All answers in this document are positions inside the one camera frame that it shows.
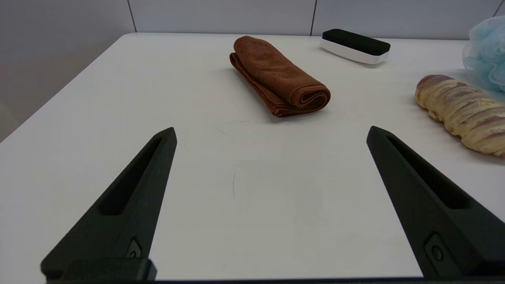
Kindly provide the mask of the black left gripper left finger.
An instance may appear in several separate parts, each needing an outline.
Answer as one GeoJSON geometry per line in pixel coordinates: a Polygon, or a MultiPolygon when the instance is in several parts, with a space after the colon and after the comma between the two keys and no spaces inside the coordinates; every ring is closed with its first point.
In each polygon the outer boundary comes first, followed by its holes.
{"type": "Polygon", "coordinates": [[[154,135],[40,264],[46,279],[155,279],[149,259],[177,146],[154,135]]]}

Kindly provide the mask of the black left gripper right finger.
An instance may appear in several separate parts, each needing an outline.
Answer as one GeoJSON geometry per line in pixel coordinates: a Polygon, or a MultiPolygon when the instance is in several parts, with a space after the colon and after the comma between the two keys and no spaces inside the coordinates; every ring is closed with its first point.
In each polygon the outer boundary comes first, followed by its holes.
{"type": "Polygon", "coordinates": [[[389,131],[367,146],[424,278],[504,278],[501,219],[389,131]]]}

